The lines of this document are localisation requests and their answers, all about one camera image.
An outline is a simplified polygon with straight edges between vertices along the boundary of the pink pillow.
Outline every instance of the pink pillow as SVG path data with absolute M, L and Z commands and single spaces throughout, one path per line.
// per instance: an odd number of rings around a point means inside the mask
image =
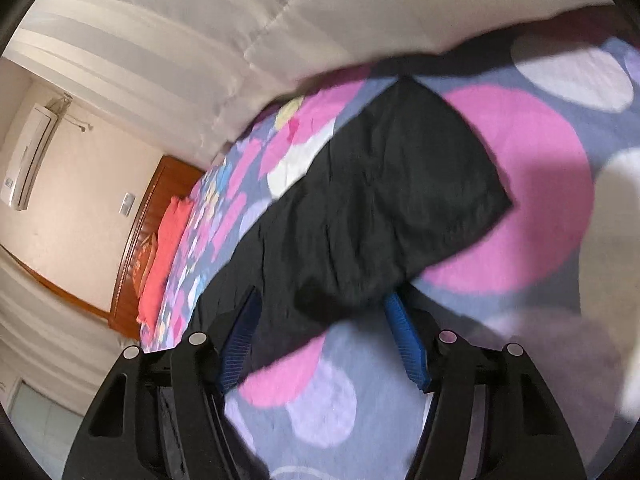
M 189 222 L 191 209 L 193 209 L 193 200 L 190 198 L 180 200 L 177 196 L 172 197 L 158 228 L 156 259 L 146 278 L 145 288 L 138 304 L 138 322 L 146 324 L 151 332 L 156 330 L 166 282 L 169 279 L 182 234 Z

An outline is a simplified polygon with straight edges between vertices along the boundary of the wall outlet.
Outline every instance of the wall outlet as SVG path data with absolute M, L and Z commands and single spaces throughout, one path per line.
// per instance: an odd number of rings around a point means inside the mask
M 127 193 L 122 199 L 122 205 L 120 206 L 120 214 L 123 216 L 129 216 L 133 203 L 136 201 L 136 196 L 133 193 Z

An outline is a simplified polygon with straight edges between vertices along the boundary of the black garment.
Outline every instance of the black garment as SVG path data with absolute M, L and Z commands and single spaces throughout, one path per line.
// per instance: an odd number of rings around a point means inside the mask
M 248 370 L 379 302 L 481 238 L 511 202 L 480 140 L 403 77 L 345 124 L 264 213 L 198 300 L 185 336 L 226 338 L 249 287 L 262 316 Z

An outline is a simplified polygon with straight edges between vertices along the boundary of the polka dot bedspread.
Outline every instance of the polka dot bedspread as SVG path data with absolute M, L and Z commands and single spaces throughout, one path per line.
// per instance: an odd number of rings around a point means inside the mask
M 444 56 L 344 70 L 317 94 L 266 110 L 193 189 L 145 350 L 177 344 L 242 235 L 334 132 L 410 74 L 475 128 L 515 204 L 415 285 L 441 304 L 441 326 L 473 344 L 527 349 L 595 478 L 640 416 L 639 47 L 613 9 L 583 9 Z M 407 472 L 429 403 L 372 314 L 250 375 L 225 413 L 272 478 L 392 480 Z M 474 476 L 471 455 L 463 478 Z

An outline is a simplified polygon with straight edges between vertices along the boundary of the wooden headboard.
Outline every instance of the wooden headboard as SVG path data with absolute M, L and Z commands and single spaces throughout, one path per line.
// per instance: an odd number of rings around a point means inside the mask
M 202 171 L 165 155 L 160 160 L 133 222 L 122 253 L 109 313 L 109 326 L 132 339 L 140 338 L 138 298 L 133 290 L 134 256 L 147 236 L 158 230 L 162 216 L 174 195 L 188 196 Z

